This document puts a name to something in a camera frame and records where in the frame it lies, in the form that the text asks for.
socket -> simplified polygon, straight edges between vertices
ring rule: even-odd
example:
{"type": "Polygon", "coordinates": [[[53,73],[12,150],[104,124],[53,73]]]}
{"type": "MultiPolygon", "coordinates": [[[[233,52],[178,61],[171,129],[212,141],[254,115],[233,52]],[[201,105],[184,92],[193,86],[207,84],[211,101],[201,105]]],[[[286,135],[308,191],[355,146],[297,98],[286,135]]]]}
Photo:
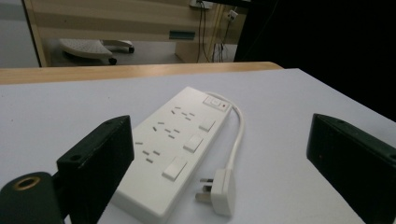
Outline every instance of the socket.
{"type": "Polygon", "coordinates": [[[191,7],[202,7],[201,2],[204,3],[204,8],[210,9],[213,7],[212,2],[206,2],[206,1],[197,1],[197,0],[190,0],[190,6],[191,7]]]}
{"type": "Polygon", "coordinates": [[[143,223],[164,223],[231,109],[191,87],[174,96],[133,129],[134,161],[111,202],[143,223]]]}

power cord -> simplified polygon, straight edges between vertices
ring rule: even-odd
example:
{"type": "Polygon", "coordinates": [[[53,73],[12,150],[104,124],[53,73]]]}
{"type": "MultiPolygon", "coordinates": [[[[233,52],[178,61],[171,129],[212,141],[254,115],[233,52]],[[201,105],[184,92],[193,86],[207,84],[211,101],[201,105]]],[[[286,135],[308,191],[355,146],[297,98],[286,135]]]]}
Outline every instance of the power cord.
{"type": "Polygon", "coordinates": [[[206,61],[209,63],[210,61],[207,58],[207,55],[206,55],[206,52],[205,52],[206,10],[205,10],[204,2],[201,1],[200,4],[201,4],[201,19],[202,19],[202,12],[204,12],[204,30],[203,30],[203,34],[202,34],[202,50],[203,50],[204,55],[206,57],[206,61]]]}
{"type": "Polygon", "coordinates": [[[235,179],[233,176],[233,167],[236,152],[239,149],[245,132],[245,120],[241,110],[232,101],[213,92],[207,92],[207,94],[226,101],[233,106],[233,110],[239,118],[239,130],[225,168],[218,169],[213,179],[200,180],[201,182],[211,183],[212,185],[204,185],[203,192],[197,193],[195,199],[199,202],[212,203],[215,212],[219,215],[231,216],[235,208],[235,179]]]}

power switch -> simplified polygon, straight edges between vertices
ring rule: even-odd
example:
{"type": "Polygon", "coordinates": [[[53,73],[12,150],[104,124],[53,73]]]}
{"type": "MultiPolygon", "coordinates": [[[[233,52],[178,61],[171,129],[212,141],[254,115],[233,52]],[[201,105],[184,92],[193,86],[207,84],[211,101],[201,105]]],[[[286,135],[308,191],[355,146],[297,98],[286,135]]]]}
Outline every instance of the power switch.
{"type": "Polygon", "coordinates": [[[163,177],[175,181],[186,164],[187,161],[183,158],[175,157],[171,164],[163,171],[163,177]]]}
{"type": "Polygon", "coordinates": [[[217,110],[220,111],[226,111],[228,109],[228,107],[230,106],[229,103],[222,101],[216,97],[213,96],[208,96],[205,100],[204,100],[204,104],[209,105],[213,108],[216,108],[217,110]]]}

chair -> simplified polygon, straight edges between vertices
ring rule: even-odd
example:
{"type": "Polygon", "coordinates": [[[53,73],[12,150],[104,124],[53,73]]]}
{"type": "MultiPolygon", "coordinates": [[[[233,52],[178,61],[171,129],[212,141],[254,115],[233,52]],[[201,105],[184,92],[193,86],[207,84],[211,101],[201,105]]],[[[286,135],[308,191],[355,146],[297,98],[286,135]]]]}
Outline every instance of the chair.
{"type": "Polygon", "coordinates": [[[113,53],[105,46],[127,47],[129,53],[134,53],[134,46],[128,40],[92,40],[92,39],[60,39],[64,52],[81,58],[108,59],[111,65],[117,63],[113,53]]]}

power strip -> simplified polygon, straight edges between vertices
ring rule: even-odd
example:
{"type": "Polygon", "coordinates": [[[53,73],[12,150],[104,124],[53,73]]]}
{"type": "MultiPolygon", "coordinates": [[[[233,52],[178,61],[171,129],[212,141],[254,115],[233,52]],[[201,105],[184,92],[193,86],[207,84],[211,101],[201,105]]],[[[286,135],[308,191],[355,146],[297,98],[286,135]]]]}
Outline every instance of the power strip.
{"type": "Polygon", "coordinates": [[[232,105],[187,87],[133,129],[134,161],[112,203],[143,223],[164,223],[232,105]]]}

